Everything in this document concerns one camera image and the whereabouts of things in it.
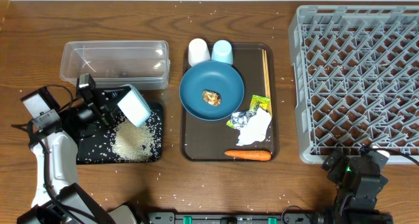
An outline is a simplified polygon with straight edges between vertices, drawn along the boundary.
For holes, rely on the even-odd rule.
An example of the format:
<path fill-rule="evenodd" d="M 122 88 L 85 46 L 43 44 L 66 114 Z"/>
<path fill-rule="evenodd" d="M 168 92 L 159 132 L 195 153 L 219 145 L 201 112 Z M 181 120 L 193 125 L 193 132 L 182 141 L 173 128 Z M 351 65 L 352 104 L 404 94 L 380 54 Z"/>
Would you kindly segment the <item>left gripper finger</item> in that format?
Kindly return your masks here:
<path fill-rule="evenodd" d="M 126 117 L 121 111 L 113 111 L 108 116 L 103 116 L 101 123 L 106 127 L 115 127 L 125 120 Z"/>
<path fill-rule="evenodd" d="M 94 93 L 100 106 L 116 105 L 131 91 L 130 87 L 96 88 Z"/>

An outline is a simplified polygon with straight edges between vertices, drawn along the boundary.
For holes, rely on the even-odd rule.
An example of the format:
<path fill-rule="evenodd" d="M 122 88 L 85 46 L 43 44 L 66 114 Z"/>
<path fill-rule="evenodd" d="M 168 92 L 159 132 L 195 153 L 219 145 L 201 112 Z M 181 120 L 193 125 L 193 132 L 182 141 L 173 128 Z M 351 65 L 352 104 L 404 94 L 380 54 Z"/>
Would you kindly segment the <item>light blue bowl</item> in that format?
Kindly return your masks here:
<path fill-rule="evenodd" d="M 136 127 L 140 127 L 151 116 L 151 109 L 139 91 L 131 84 L 125 84 L 128 93 L 118 102 L 125 117 Z"/>

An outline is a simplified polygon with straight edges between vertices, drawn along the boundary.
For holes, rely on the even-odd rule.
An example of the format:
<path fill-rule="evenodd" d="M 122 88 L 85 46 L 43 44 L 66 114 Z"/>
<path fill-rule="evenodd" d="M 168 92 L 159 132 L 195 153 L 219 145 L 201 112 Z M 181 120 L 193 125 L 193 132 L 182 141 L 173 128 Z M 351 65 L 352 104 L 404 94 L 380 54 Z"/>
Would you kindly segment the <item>dark blue plate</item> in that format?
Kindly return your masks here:
<path fill-rule="evenodd" d="M 208 90 L 221 97 L 221 104 L 212 106 L 203 100 Z M 241 75 L 232 66 L 208 61 L 188 69 L 179 86 L 183 107 L 192 116 L 204 121 L 218 121 L 229 117 L 241 105 L 245 94 Z"/>

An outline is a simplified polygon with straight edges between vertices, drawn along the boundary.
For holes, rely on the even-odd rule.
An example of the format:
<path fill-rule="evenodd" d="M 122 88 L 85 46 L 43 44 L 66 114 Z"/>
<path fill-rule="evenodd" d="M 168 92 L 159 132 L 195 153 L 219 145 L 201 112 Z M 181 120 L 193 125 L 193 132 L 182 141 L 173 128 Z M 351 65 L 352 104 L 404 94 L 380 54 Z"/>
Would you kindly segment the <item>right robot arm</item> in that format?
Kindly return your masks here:
<path fill-rule="evenodd" d="M 323 162 L 327 178 L 337 186 L 333 205 L 317 211 L 314 224 L 392 224 L 393 217 L 375 209 L 377 195 L 388 179 L 381 171 L 390 154 L 368 151 L 348 157 L 340 149 L 334 150 Z"/>

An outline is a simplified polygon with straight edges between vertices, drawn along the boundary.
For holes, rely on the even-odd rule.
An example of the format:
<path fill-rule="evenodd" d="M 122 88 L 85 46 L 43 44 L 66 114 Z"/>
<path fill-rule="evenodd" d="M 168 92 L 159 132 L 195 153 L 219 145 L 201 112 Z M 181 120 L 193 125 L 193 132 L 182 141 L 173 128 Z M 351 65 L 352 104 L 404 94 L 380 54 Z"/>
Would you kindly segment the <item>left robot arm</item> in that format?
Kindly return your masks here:
<path fill-rule="evenodd" d="M 37 159 L 37 190 L 31 210 L 17 223 L 141 223 L 135 210 L 122 204 L 105 211 L 79 185 L 77 154 L 81 130 L 98 122 L 115 123 L 113 110 L 140 126 L 151 111 L 132 85 L 96 88 L 85 83 L 77 88 L 82 103 L 60 106 L 46 86 L 21 101 L 32 119 L 17 128 L 29 136 L 29 149 Z"/>

